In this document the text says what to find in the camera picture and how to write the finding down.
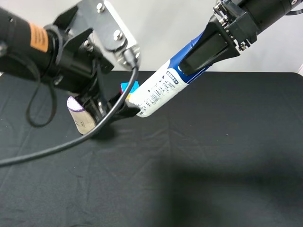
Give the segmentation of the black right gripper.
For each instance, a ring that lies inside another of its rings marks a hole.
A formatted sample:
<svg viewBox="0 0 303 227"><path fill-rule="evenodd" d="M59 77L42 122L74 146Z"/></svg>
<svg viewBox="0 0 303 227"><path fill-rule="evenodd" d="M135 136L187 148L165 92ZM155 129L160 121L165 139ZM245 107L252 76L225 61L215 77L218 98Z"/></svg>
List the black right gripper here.
<svg viewBox="0 0 303 227"><path fill-rule="evenodd" d="M218 70L219 61L240 56L257 40L258 26L244 0L217 0L201 37L179 64L189 76L202 69Z"/></svg>

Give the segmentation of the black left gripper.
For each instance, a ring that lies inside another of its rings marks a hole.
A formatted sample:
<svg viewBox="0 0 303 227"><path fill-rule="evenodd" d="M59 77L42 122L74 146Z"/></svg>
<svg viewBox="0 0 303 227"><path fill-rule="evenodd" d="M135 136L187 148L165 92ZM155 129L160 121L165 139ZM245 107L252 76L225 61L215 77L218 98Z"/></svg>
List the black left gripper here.
<svg viewBox="0 0 303 227"><path fill-rule="evenodd" d="M140 108L128 101L119 101L121 92L107 101L98 78L109 73L113 64L99 47L90 41L93 28L84 19L84 1L61 13L45 29L50 38L51 59L45 77L53 86L74 95L95 123L109 111L109 104L122 104L110 118L110 123L135 117Z"/></svg>

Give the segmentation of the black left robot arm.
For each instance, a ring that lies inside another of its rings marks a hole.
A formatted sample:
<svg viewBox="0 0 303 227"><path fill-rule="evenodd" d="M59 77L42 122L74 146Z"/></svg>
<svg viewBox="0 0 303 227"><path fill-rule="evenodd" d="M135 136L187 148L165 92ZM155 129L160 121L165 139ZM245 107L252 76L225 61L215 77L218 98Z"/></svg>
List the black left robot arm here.
<svg viewBox="0 0 303 227"><path fill-rule="evenodd" d="M0 70L70 92L94 123L114 105L103 95L114 67L103 51L127 70L140 64L137 41L107 0L82 0L42 28L0 10Z"/></svg>

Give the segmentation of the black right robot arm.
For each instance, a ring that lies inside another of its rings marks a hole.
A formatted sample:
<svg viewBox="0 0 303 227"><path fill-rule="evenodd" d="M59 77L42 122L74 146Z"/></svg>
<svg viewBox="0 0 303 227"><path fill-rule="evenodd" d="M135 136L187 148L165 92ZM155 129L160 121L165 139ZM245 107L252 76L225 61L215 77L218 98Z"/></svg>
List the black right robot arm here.
<svg viewBox="0 0 303 227"><path fill-rule="evenodd" d="M301 0L220 0L213 8L197 43L181 60L189 76L226 59L235 58L257 41L257 36L293 10Z"/></svg>

